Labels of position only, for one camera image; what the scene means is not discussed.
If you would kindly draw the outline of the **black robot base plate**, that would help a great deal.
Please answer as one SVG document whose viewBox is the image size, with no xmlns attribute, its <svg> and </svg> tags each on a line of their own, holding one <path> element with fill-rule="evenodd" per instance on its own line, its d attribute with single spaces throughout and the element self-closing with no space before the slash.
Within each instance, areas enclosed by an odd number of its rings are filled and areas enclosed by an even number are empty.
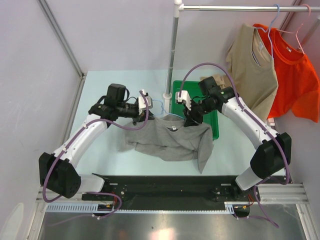
<svg viewBox="0 0 320 240">
<path fill-rule="evenodd" d="M 226 202 L 247 202 L 253 189 L 234 197 L 234 175 L 222 176 L 115 176 L 104 175 L 102 194 L 83 194 L 83 201 L 107 202 L 120 197 L 121 210 L 128 211 L 219 211 Z"/>
</svg>

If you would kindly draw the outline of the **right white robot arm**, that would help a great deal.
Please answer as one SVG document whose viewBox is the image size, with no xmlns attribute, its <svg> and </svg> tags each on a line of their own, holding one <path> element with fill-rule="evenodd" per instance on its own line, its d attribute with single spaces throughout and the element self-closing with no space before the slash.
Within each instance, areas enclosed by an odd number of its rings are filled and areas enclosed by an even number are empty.
<svg viewBox="0 0 320 240">
<path fill-rule="evenodd" d="M 175 102 L 184 106 L 185 126 L 200 125 L 204 115 L 219 111 L 242 130 L 255 148 L 250 166 L 231 182 L 230 194 L 235 200 L 242 201 L 253 186 L 281 169 L 289 169 L 292 139 L 286 132 L 280 134 L 268 126 L 232 87 L 221 88 L 212 76 L 200 81 L 198 87 L 203 95 L 199 101 L 184 89 L 175 94 Z"/>
</svg>

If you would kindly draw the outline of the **light blue hanger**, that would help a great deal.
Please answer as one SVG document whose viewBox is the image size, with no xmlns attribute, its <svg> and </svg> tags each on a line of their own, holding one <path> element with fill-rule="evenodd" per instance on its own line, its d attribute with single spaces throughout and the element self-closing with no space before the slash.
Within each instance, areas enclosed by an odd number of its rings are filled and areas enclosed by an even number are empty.
<svg viewBox="0 0 320 240">
<path fill-rule="evenodd" d="M 164 107 L 164 103 L 159 100 L 159 99 L 153 99 L 152 100 L 153 102 L 158 102 L 160 103 L 160 108 L 161 108 L 161 112 L 158 113 L 158 114 L 155 114 L 155 116 L 166 116 L 166 115 L 169 115 L 169 116 L 175 116 L 175 117 L 178 117 L 180 119 L 185 119 L 184 117 L 180 116 L 180 115 L 177 115 L 177 114 L 174 114 L 174 113 L 169 113 L 165 110 L 165 107 Z"/>
</svg>

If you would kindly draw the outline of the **grey t shirt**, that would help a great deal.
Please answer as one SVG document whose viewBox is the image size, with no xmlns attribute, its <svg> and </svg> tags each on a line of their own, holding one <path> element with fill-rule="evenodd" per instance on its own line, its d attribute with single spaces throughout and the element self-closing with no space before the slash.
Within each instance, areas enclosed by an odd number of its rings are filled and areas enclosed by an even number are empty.
<svg viewBox="0 0 320 240">
<path fill-rule="evenodd" d="M 143 168 L 177 166 L 191 162 L 202 174 L 214 148 L 213 130 L 207 123 L 185 126 L 175 116 L 153 117 L 139 130 L 123 130 L 118 150 Z"/>
</svg>

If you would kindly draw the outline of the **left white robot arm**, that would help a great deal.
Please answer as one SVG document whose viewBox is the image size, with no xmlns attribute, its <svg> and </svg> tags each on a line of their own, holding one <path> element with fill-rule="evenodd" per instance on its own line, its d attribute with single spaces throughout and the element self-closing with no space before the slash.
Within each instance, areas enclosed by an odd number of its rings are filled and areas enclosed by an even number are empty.
<svg viewBox="0 0 320 240">
<path fill-rule="evenodd" d="M 107 93 L 89 109 L 81 127 L 53 153 L 44 152 L 38 160 L 42 198 L 52 203 L 77 193 L 94 194 L 105 200 L 111 188 L 96 174 L 77 173 L 76 168 L 84 153 L 110 126 L 127 131 L 138 131 L 147 125 L 152 113 L 152 98 L 140 90 L 134 103 L 129 103 L 130 92 L 122 84 L 112 83 Z"/>
</svg>

